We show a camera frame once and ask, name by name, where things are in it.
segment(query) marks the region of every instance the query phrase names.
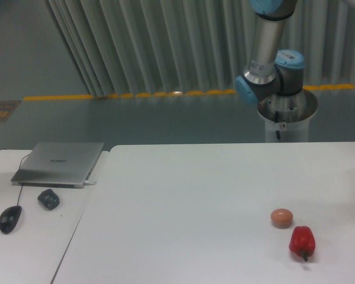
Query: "computer mouse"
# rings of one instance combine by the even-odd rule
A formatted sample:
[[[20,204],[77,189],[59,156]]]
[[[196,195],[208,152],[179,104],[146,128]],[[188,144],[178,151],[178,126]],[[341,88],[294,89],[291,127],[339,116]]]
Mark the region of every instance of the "computer mouse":
[[[12,206],[4,210],[0,215],[0,231],[4,234],[9,234],[16,227],[18,219],[20,218],[22,207]]]
[[[43,206],[48,210],[53,210],[56,206],[59,205],[59,197],[51,188],[42,191],[38,196],[38,200],[42,203]]]

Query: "yellow floor line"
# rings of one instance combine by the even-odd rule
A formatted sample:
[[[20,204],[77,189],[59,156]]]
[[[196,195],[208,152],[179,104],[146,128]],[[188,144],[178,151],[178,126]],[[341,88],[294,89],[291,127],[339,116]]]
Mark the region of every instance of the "yellow floor line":
[[[319,91],[319,90],[345,90],[345,89],[355,89],[355,85],[352,84],[340,84],[340,85],[320,85],[320,86],[304,86],[305,90],[308,91]],[[186,94],[182,92],[158,92],[151,95],[150,93],[138,93],[136,98],[150,98],[154,96],[203,96],[203,95],[229,95],[235,94],[235,90],[227,89],[221,90],[210,90],[208,92],[202,91],[189,91]],[[23,101],[52,101],[58,99],[94,99],[92,95],[66,95],[66,96],[26,96]],[[117,95],[113,93],[106,97],[107,99],[118,99],[118,98],[134,98],[131,93],[124,93],[122,95]]]
[[[93,99],[92,95],[66,95],[66,96],[26,96],[23,101],[49,101],[55,99]]]

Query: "brown egg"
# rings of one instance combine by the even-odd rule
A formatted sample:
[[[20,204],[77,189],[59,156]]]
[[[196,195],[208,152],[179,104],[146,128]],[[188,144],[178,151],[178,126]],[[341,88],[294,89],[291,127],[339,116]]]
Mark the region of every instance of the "brown egg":
[[[277,228],[288,228],[293,220],[293,214],[287,209],[276,209],[271,213],[271,220]]]

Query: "aluminum tube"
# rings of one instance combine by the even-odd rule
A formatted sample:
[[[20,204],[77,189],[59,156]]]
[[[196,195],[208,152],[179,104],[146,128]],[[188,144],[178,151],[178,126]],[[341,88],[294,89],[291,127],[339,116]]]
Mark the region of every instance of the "aluminum tube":
[[[285,20],[267,21],[258,17],[251,59],[244,69],[244,76],[251,83],[264,85],[275,78],[274,63],[284,24]]]

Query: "silver laptop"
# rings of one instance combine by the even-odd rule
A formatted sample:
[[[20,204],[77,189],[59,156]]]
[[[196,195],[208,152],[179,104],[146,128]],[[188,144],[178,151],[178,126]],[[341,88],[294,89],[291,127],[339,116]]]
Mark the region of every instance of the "silver laptop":
[[[98,161],[103,143],[36,145],[12,178],[15,185],[83,188]]]

